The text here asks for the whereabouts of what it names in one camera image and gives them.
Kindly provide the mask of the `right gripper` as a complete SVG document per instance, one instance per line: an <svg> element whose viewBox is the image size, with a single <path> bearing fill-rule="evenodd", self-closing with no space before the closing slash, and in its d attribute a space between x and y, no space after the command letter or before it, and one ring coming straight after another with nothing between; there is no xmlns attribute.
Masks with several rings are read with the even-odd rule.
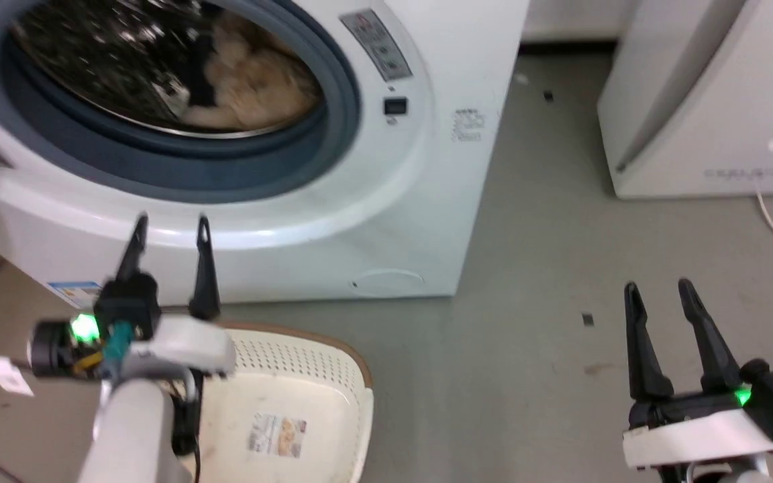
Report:
<svg viewBox="0 0 773 483"><path fill-rule="evenodd" d="M699 418L685 415L623 434L625 463L633 470L695 470L701 464L728 464L731 470L759 470L773 453L773 370L767 361L739 364L712 316L687 278L678 281L684 317L697 341L703 369L701 388L711 394L732 392L732 409ZM635 282L625 285L625 326L629 393L637 403L666 400L674 386L654 352L648 313Z"/></svg>

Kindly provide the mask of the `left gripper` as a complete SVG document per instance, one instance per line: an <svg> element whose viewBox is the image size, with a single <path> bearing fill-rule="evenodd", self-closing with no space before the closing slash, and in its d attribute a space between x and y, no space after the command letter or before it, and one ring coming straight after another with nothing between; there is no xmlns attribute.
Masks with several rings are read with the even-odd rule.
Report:
<svg viewBox="0 0 773 483"><path fill-rule="evenodd" d="M115 277L101 288L89 313L43 320L28 343L28 363L39 377L111 381L148 365L150 377L192 370L225 377L236 369L236 349L215 324L221 301L208 217L197 224L197 271L188 313L163 315L158 282L140 271L148 214L140 213Z"/></svg>

